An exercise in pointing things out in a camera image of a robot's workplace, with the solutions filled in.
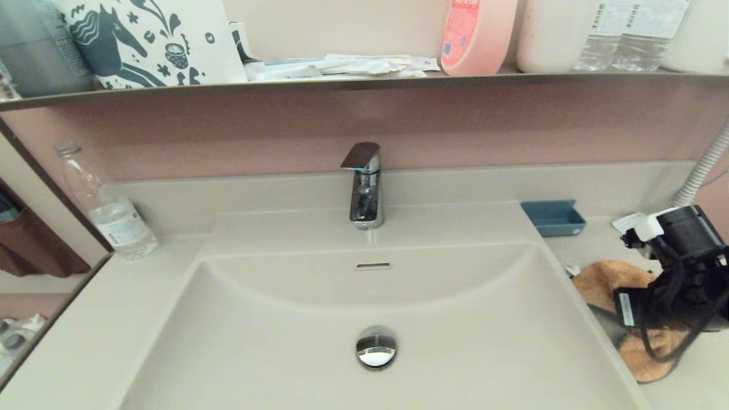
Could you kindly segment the orange microfibre cloth grey trim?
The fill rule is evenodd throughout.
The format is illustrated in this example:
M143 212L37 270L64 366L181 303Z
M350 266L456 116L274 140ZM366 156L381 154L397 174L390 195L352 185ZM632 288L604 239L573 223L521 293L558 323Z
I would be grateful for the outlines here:
M622 358L628 371L640 384L664 379L677 368L679 361L661 363L654 361L646 352L640 331L621 327L618 308L613 298L617 288L646 288L656 280L656 275L620 260L602 260L583 268L572 279L576 290L591 309Z

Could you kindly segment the chrome single-lever faucet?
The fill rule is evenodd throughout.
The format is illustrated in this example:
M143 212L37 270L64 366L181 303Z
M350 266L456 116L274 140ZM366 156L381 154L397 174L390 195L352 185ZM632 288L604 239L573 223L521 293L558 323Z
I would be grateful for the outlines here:
M354 172L349 221L360 231L382 226L380 145L375 142L355 143L339 168Z

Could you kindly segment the white ceramic sink basin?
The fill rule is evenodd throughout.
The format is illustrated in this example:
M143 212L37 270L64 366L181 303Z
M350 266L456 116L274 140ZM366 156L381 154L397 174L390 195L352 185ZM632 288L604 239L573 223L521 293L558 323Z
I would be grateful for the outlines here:
M356 357L372 325L398 341L380 371ZM203 260L114 407L652 410L563 268L528 243Z

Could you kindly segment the white packet with blue print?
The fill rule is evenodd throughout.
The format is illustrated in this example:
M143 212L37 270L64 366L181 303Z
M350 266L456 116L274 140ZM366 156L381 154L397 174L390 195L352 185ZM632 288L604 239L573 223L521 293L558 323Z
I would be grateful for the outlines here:
M610 224L612 228L615 229L615 231L619 232L620 235L624 235L625 233L627 233L627 231L634 228L636 224L640 220L643 220L643 218L645 217L645 213L635 212L629 215L625 215L621 218L617 218L617 220L613 220Z

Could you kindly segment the blue plastic soap dish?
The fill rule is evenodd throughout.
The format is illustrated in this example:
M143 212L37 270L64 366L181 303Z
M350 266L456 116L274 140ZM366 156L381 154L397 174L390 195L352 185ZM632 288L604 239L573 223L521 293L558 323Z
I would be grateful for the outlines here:
M575 208L575 200L520 202L532 225L542 237L576 236L587 222Z

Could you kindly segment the white ribbed container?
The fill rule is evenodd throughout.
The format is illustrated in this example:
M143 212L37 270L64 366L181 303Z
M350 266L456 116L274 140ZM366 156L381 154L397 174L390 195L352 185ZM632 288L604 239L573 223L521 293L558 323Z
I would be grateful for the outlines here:
M691 0L661 68L729 76L729 0Z

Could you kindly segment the cream plastic jar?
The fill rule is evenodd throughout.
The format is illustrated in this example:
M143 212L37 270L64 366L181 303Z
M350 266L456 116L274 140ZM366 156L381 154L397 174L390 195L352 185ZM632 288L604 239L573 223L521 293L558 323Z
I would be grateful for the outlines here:
M590 33L599 0L526 0L516 65L522 73L573 70Z

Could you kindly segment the chrome drain stopper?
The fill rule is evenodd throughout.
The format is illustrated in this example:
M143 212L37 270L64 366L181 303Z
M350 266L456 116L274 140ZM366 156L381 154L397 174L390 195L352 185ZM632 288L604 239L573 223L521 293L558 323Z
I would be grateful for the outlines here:
M372 325L359 333L355 343L359 363L370 371L384 370L398 355L398 341L393 330L383 325Z

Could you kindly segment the pink plastic bottle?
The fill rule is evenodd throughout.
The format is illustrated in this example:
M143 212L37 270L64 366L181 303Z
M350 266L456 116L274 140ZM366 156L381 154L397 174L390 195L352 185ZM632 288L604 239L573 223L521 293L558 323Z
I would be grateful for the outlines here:
M440 64L449 77L490 77L505 61L518 0L448 0Z

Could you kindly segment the pile of white paper packets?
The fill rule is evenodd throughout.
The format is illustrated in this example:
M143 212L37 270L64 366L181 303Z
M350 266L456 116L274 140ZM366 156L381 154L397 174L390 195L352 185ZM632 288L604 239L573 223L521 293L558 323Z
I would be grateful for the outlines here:
M322 58L244 63L248 81L339 81L426 78L441 72L437 58L417 55L326 54Z

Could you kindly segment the clear plastic water bottle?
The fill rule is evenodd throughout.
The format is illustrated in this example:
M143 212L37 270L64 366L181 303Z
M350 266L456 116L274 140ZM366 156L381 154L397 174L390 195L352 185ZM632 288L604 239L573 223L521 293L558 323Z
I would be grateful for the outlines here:
M112 249L126 260L143 259L159 241L133 203L108 185L106 172L73 140L53 145L71 200Z

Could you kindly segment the white bag with horse print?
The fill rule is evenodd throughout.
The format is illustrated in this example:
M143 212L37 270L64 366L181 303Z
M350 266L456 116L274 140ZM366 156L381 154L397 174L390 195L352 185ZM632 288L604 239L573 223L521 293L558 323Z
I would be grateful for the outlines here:
M222 0L52 0L107 90L245 83Z

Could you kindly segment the brown wall shelf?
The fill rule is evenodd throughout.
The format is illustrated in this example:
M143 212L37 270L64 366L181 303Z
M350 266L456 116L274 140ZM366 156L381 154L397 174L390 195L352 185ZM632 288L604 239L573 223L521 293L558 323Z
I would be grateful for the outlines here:
M172 97L240 95L256 93L288 93L318 91L419 90L432 88L474 88L492 85L553 85L579 83L706 83L729 85L729 73L682 73L659 69L656 72L522 73L515 63L508 63L497 75L486 77L450 77L431 72L426 78L315 80L315 81L249 81L221 85L186 85L127 90L98 90L34 97L0 102L0 113L16 110L49 108L81 103L108 103L122 100L161 99Z

